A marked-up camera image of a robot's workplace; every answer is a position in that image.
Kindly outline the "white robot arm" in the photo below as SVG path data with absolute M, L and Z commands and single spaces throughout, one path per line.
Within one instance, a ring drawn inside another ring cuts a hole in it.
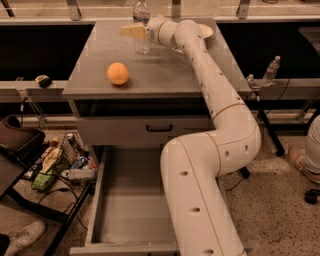
M 258 154 L 257 121 L 207 50 L 202 29 L 156 17 L 121 28 L 123 36 L 178 48 L 191 62 L 214 129 L 179 136 L 163 148 L 160 169 L 181 256 L 247 256 L 216 178 Z

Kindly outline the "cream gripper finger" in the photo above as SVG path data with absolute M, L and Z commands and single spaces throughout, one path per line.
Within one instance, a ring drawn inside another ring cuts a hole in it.
M 143 24 L 123 26 L 120 33 L 122 36 L 132 37 L 134 39 L 147 38 L 147 29 Z

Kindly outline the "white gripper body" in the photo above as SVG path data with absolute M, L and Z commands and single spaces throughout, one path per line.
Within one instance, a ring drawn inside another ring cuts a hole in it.
M 147 38 L 154 44 L 175 46 L 174 33 L 178 24 L 164 17 L 151 18 L 147 24 Z

